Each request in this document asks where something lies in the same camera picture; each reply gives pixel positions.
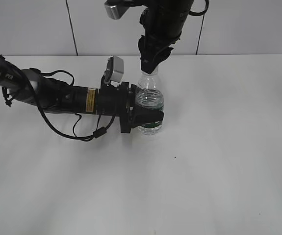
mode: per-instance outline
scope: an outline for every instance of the white table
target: white table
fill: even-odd
[[[107,58],[7,57],[88,87]],[[135,83],[139,57],[123,58]],[[0,235],[282,235],[282,55],[174,56],[159,73],[163,131],[118,134],[116,120],[89,143],[57,136],[33,106],[8,108],[0,88]],[[77,119],[49,118],[69,134]]]

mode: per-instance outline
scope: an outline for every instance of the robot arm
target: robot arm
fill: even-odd
[[[112,19],[120,19],[129,7],[146,6],[141,15],[140,23],[145,34],[139,40],[141,52],[141,70],[151,74],[154,69],[165,61],[173,50],[170,45],[180,39],[182,28],[188,17],[204,15],[209,7],[205,0],[205,10],[192,12],[194,0],[108,0],[105,8]]]
[[[122,82],[114,87],[111,84],[111,82],[119,83],[123,73],[123,60],[113,56],[108,60],[99,89],[78,87],[74,86],[73,82],[69,85],[46,77],[54,75],[55,72],[46,74],[33,68],[20,70],[0,56],[0,86],[6,104],[11,106],[11,101],[15,99],[37,106],[46,124],[54,132],[74,140],[88,141],[106,134],[115,117],[120,118],[122,133],[130,133],[132,128],[139,125],[163,120],[163,112],[135,104],[135,85],[129,87],[129,83]],[[92,114],[112,116],[113,119],[107,127],[97,129],[91,136],[77,137],[65,135],[56,130],[45,113]]]

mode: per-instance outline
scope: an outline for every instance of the black wire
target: black wire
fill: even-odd
[[[34,101],[36,103],[36,106],[38,108],[38,111],[40,113],[40,115],[42,116],[42,118],[44,119],[45,123],[48,125],[48,127],[50,129],[52,129],[56,134],[62,136],[62,137],[65,137],[65,138],[68,138],[68,139],[72,139],[72,140],[81,140],[81,141],[91,141],[93,138],[94,138],[94,135],[90,135],[90,136],[84,136],[84,137],[74,137],[74,136],[70,136],[70,135],[66,135],[60,131],[58,131],[52,124],[51,122],[48,120],[47,116],[45,115],[44,113],[44,110],[38,100],[38,97],[37,97],[37,94],[31,84],[31,82],[29,81],[29,79],[27,78],[27,76],[18,68],[16,67],[15,65],[11,64],[10,62],[8,61],[5,61],[5,63],[7,65],[9,65],[13,70],[15,70],[27,83],[27,86],[30,90],[30,92],[32,93],[33,95],[33,98],[34,98]],[[114,113],[114,116],[113,118],[111,119],[110,123],[107,125],[107,129],[112,125],[113,123],[113,119],[115,118],[115,113]]]
[[[197,45],[197,47],[196,47],[196,53],[195,53],[195,55],[198,55],[198,53],[199,53],[199,48],[200,48],[200,43],[201,43],[201,37],[202,37],[202,31],[203,31],[203,26],[204,26],[204,19],[205,19],[205,15],[203,15],[202,24],[201,24],[201,29],[200,29],[200,35],[199,35],[199,40],[198,40],[198,45]]]
[[[8,94],[8,88],[2,87],[2,94],[3,94],[3,98],[5,100],[5,104],[8,105],[9,107],[11,107],[12,101],[20,94],[20,92],[22,90],[23,90],[23,88],[20,88],[16,92],[12,92],[12,93]]]
[[[209,8],[209,0],[205,0],[205,9],[204,9],[204,11],[201,11],[201,12],[190,11],[189,15],[190,16],[203,16],[208,11],[208,8]]]
[[[76,48],[76,54],[78,55],[78,52],[77,52],[77,43],[76,43],[76,38],[75,38],[75,36],[74,36],[74,31],[73,31],[73,25],[72,25],[72,20],[71,20],[71,15],[70,15],[70,9],[69,9],[68,0],[66,0],[66,5],[67,5],[67,10],[68,10],[68,16],[69,16],[69,21],[70,21],[70,27],[71,27],[71,32],[72,32],[74,47]]]
[[[74,114],[76,116],[78,116],[78,120],[74,123],[73,128],[72,128],[72,132],[73,132],[74,136],[77,137],[76,132],[75,132],[75,128],[76,128],[78,122],[81,121],[82,115],[81,114],[77,114],[77,113],[74,113]]]
[[[40,74],[44,77],[51,77],[51,76],[54,76],[56,73],[59,73],[59,72],[69,75],[72,78],[72,82],[70,83],[69,86],[71,87],[71,86],[74,85],[74,82],[75,82],[74,76],[71,73],[69,73],[68,71],[65,71],[65,70],[56,70],[54,72],[41,72]]]
[[[101,117],[102,117],[102,115],[99,115],[97,125],[96,125],[96,131],[98,130],[98,126],[100,124]]]

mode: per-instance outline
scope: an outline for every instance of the green label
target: green label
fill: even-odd
[[[164,111],[164,106],[162,106],[160,109],[158,109],[159,111]],[[153,129],[156,127],[159,127],[162,124],[162,121],[157,121],[157,122],[152,122],[152,123],[147,123],[142,125],[142,127],[147,128],[147,129]]]

